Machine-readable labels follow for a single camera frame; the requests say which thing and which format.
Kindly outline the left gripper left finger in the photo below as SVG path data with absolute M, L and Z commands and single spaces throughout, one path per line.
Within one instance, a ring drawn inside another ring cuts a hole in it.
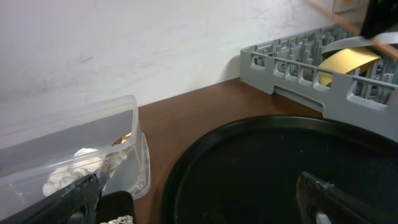
M 39 202 L 11 215 L 3 224 L 94 223 L 101 198 L 96 175 L 86 175 Z

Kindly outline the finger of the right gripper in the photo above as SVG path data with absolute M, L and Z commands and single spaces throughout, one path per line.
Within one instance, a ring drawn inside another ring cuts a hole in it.
M 371 39 L 397 25 L 397 0 L 369 0 L 360 36 Z

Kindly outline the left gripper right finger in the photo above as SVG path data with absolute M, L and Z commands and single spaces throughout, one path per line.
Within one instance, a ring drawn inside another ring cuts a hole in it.
M 397 223 L 397 217 L 382 212 L 308 173 L 301 172 L 296 201 L 302 223 Z

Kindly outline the wooden chopstick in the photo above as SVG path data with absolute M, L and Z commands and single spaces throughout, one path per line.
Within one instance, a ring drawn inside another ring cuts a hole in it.
M 341 17 L 326 8 L 324 8 L 321 4 L 317 3 L 313 0 L 304 0 L 306 4 L 317 10 L 319 13 L 323 14 L 324 16 L 328 17 L 329 19 L 337 22 L 339 25 L 343 26 L 347 31 L 351 32 L 354 35 L 361 35 L 360 30 L 347 21 L 344 17 Z M 380 40 L 375 38 L 368 39 L 368 41 L 373 43 L 373 46 L 377 47 L 379 50 L 383 51 L 384 53 L 388 54 L 388 56 L 394 57 L 397 59 L 397 49 L 389 44 L 385 44 Z

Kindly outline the white tissue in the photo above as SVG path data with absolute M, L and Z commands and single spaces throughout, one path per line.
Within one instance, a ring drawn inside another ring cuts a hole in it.
M 125 152 L 115 152 L 59 167 L 48 177 L 42 188 L 43 194 L 49 196 L 89 174 L 96 174 L 102 189 L 105 190 L 107 182 L 126 159 Z

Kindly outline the food scraps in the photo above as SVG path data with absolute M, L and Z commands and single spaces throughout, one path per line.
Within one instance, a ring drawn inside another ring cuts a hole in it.
M 131 215 L 124 215 L 107 222 L 100 222 L 99 224 L 134 224 L 134 217 Z

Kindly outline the yellow bowl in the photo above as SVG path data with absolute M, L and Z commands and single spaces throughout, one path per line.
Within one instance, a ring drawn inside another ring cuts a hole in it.
M 347 74 L 357 68 L 369 68 L 371 62 L 377 62 L 381 57 L 367 48 L 348 48 L 338 51 L 325 59 L 320 68 L 333 70 L 337 73 Z

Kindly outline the grey plate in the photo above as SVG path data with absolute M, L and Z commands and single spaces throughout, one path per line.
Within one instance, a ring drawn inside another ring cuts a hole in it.
M 393 47 L 397 47 L 397 32 L 386 32 L 375 36 L 375 40 L 379 40 L 384 44 L 389 44 Z M 369 47 L 370 49 L 376 49 L 373 42 L 365 39 L 361 36 L 350 37 L 334 41 L 326 45 L 322 51 L 322 55 L 331 55 L 343 49 L 358 48 L 358 47 Z

